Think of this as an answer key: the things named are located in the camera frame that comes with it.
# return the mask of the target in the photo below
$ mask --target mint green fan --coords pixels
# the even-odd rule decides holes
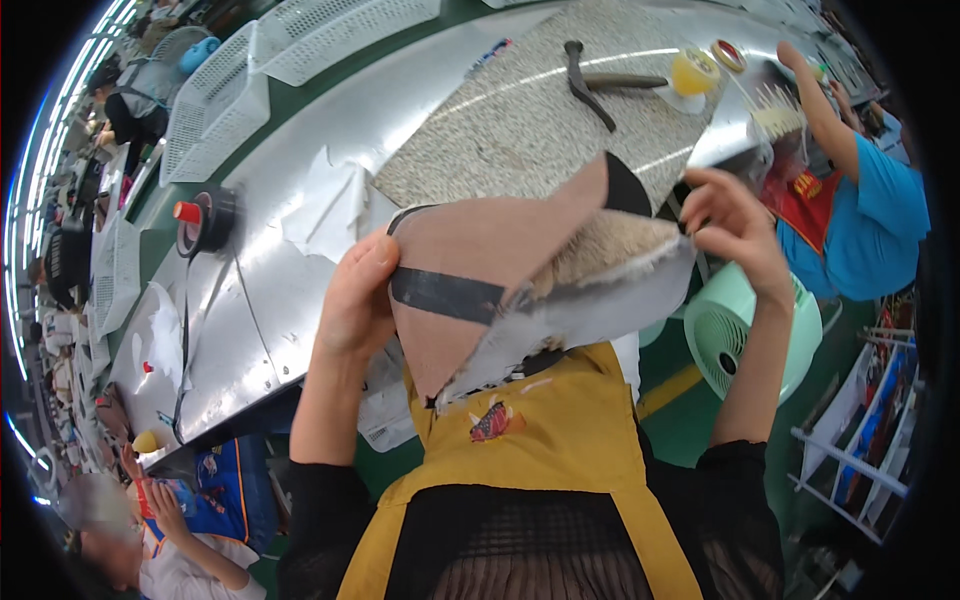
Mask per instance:
[[[824,337],[820,308],[793,274],[796,304],[780,404],[800,386]],[[683,312],[686,342],[713,391],[724,398],[754,321],[756,294],[743,270],[730,263],[712,276]]]

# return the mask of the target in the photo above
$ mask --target fingernail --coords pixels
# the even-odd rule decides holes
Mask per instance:
[[[387,240],[386,236],[381,237],[380,241],[376,243],[376,248],[373,249],[373,257],[376,258],[376,262],[384,265],[387,263],[389,258],[389,246],[390,242]]]

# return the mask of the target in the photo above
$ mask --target red cap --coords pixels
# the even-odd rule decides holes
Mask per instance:
[[[174,204],[174,218],[194,225],[200,224],[200,206],[193,203]]]

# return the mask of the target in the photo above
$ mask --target black tape roll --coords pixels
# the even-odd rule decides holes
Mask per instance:
[[[223,187],[204,190],[191,202],[200,206],[200,224],[180,222],[177,252],[184,258],[193,258],[199,252],[216,252],[225,246],[236,215],[236,198]]]

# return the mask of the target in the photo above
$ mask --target person's left hand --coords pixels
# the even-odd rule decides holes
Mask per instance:
[[[190,530],[186,528],[186,520],[180,511],[180,503],[169,486],[156,481],[144,482],[143,495],[154,513],[156,526],[165,537],[177,543],[190,536]]]
[[[133,456],[133,446],[129,443],[124,444],[120,451],[120,466],[123,467],[123,470],[131,479],[143,479],[143,467],[136,462],[136,458]]]
[[[835,79],[829,81],[830,91],[833,92],[833,99],[837,101],[837,105],[841,108],[850,108],[850,94],[847,93],[847,89],[840,82]]]
[[[368,360],[386,346],[396,331],[387,278],[399,259],[400,250],[386,226],[347,252],[326,288],[316,351]]]

